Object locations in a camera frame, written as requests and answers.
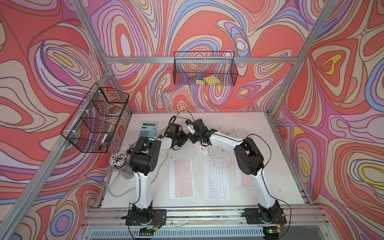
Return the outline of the pink keyboard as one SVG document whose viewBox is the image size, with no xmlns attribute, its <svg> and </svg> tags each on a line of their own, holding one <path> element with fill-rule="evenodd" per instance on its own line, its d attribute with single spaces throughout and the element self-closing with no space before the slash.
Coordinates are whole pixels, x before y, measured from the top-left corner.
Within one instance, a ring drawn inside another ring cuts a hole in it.
<svg viewBox="0 0 384 240">
<path fill-rule="evenodd" d="M 178 200 L 196 196 L 192 158 L 169 160 L 169 199 Z"/>
<path fill-rule="evenodd" d="M 237 188 L 253 189 L 253 183 L 249 175 L 244 174 L 240 169 L 235 169 L 235 181 Z"/>
</svg>

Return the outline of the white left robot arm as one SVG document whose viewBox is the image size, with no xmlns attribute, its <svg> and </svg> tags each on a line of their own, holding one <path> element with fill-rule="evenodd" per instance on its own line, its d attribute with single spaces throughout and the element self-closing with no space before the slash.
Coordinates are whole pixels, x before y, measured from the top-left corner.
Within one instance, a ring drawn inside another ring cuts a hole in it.
<svg viewBox="0 0 384 240">
<path fill-rule="evenodd" d="M 188 134 L 179 124 L 170 123 L 160 138 L 139 137 L 130 155 L 131 166 L 136 179 L 136 200 L 131 204 L 129 217 L 147 223 L 153 215 L 150 175 L 156 169 L 159 155 L 168 153 L 174 147 L 182 147 Z"/>
</svg>

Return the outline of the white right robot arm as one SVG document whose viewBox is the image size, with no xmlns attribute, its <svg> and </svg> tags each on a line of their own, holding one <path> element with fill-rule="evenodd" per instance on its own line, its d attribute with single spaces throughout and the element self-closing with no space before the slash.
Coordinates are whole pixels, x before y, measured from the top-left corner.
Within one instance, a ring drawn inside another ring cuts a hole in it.
<svg viewBox="0 0 384 240">
<path fill-rule="evenodd" d="M 250 137 L 237 139 L 208 129 L 203 120 L 186 120 L 189 129 L 189 139 L 192 143 L 216 146 L 234 153 L 239 169 L 250 176 L 258 198 L 259 215 L 262 222 L 269 224 L 274 221 L 283 225 L 287 223 L 279 200 L 270 194 L 269 185 L 265 179 L 264 156 Z"/>
</svg>

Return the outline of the middle white keyboard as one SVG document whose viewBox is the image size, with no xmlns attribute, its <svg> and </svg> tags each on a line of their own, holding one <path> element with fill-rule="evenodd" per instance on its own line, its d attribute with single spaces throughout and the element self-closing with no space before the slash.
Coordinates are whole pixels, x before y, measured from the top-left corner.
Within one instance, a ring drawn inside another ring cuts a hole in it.
<svg viewBox="0 0 384 240">
<path fill-rule="evenodd" d="M 204 159 L 203 161 L 203 197 L 207 201 L 229 201 L 230 187 L 227 161 Z"/>
</svg>

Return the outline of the white power strip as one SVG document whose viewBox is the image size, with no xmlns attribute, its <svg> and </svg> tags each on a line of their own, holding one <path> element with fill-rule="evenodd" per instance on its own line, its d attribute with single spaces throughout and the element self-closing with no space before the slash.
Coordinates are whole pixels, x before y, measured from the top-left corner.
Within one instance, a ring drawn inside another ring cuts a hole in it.
<svg viewBox="0 0 384 240">
<path fill-rule="evenodd" d="M 195 148 L 197 149 L 197 151 L 202 155 L 202 156 L 207 156 L 209 155 L 209 150 L 202 146 L 200 142 L 196 142 L 194 143 L 194 146 Z"/>
</svg>

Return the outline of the light blue calculator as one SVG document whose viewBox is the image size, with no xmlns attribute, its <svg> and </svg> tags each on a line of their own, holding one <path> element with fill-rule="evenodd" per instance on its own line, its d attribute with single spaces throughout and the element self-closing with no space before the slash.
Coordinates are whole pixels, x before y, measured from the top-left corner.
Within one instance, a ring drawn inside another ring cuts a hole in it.
<svg viewBox="0 0 384 240">
<path fill-rule="evenodd" d="M 154 139 L 157 133 L 157 126 L 156 122 L 142 122 L 139 136 Z"/>
</svg>

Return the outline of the yellow sticky notes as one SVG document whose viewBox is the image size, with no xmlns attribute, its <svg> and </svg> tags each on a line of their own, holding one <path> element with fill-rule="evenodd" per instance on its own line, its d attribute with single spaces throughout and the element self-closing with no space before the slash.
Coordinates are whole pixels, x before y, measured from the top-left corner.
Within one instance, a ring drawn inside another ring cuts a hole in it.
<svg viewBox="0 0 384 240">
<path fill-rule="evenodd" d="M 220 85 L 221 81 L 215 77 L 214 75 L 204 77 L 202 80 L 196 80 L 195 81 L 196 85 L 201 85 L 201 86 L 213 86 L 213 85 Z"/>
</svg>

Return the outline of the clear cup of pens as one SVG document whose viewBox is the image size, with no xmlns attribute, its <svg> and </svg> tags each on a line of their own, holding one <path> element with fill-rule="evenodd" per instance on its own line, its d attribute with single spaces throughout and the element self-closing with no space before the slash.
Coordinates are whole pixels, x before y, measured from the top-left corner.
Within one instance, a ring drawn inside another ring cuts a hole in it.
<svg viewBox="0 0 384 240">
<path fill-rule="evenodd" d="M 126 154 L 121 152 L 113 154 L 109 163 L 123 178 L 132 179 L 135 176 Z"/>
</svg>

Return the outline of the marker in left basket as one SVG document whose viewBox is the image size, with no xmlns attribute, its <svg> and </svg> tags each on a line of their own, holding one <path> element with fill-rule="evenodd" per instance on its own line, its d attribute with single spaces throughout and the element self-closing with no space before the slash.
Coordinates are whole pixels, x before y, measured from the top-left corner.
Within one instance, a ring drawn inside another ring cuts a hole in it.
<svg viewBox="0 0 384 240">
<path fill-rule="evenodd" d="M 99 149 L 98 149 L 99 152 L 101 152 L 107 137 L 108 137 L 108 134 L 105 134 L 103 139 L 102 139 L 102 141 L 101 141 L 101 143 L 100 143 L 100 146 L 99 146 Z"/>
</svg>

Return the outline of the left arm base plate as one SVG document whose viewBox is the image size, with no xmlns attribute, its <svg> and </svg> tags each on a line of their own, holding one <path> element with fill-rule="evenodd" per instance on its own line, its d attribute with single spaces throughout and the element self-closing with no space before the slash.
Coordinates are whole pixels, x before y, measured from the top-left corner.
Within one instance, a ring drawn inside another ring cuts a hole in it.
<svg viewBox="0 0 384 240">
<path fill-rule="evenodd" d="M 134 209 L 129 210 L 126 216 L 126 226 L 155 226 L 160 227 L 166 224 L 167 210 L 166 209 Z"/>
</svg>

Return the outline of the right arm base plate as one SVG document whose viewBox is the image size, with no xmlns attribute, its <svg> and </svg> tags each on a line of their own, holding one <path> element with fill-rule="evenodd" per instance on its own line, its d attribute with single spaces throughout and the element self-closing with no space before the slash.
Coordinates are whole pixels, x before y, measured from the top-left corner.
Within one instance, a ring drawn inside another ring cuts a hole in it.
<svg viewBox="0 0 384 240">
<path fill-rule="evenodd" d="M 242 212 L 249 225 L 273 225 L 284 226 L 287 223 L 286 215 L 282 209 L 274 211 L 260 210 L 258 208 L 247 208 Z"/>
</svg>

